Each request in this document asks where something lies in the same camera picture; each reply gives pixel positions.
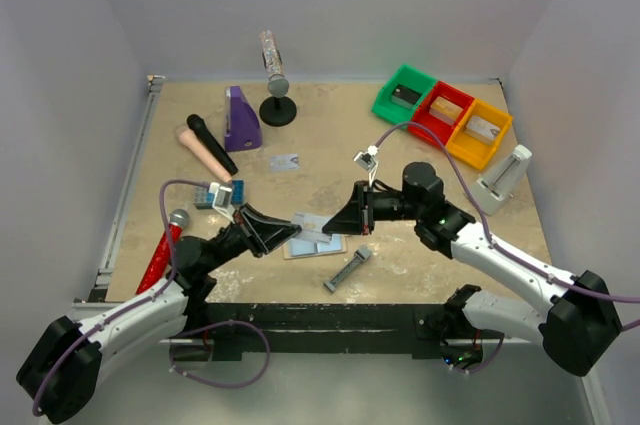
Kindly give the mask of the white gold credit card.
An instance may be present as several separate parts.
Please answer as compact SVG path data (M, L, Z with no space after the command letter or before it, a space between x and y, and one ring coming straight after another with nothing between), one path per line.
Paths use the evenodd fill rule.
M330 220L328 216L315 215L307 212L296 212L291 222L299 225L301 231L295 236L298 240L309 243L329 244L332 240L331 234L322 231L323 227Z

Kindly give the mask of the silver credit card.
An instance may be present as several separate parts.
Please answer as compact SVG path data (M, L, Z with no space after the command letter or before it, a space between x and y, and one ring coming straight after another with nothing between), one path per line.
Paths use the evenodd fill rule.
M271 172L283 172L299 169L299 156L296 153L272 156L269 160Z

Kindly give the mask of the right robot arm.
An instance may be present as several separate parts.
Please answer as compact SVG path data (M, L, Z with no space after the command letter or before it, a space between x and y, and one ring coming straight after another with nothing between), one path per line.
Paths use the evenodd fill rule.
M510 289L501 300L474 287L449 307L475 329L540 345L564 371L586 376L623 330L606 282L541 262L491 234L487 225L449 202L444 183L425 162L405 166L399 190L357 181L347 204L323 227L326 234L369 235L379 221L412 220L428 249L469 265Z

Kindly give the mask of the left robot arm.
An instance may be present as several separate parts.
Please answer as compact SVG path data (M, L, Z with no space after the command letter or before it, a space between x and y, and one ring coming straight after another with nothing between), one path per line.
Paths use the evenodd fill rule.
M180 237L169 274L147 291L80 321L62 316L51 322L16 375L33 401L33 415L53 424L76 415L118 366L184 331L215 287L212 271L245 252L262 258L300 231L245 204L214 237Z

